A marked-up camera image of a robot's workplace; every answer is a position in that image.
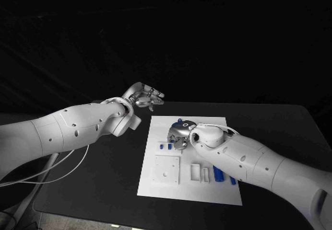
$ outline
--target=blue block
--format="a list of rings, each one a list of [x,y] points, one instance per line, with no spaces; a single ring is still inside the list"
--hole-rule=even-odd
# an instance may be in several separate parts
[[[230,176],[230,178],[231,178],[231,183],[233,183],[233,185],[236,185],[237,184],[237,181],[236,181],[236,179]]]
[[[218,169],[215,166],[214,166],[214,173],[215,173],[215,181],[223,182],[224,181],[224,173],[223,173],[221,169]]]

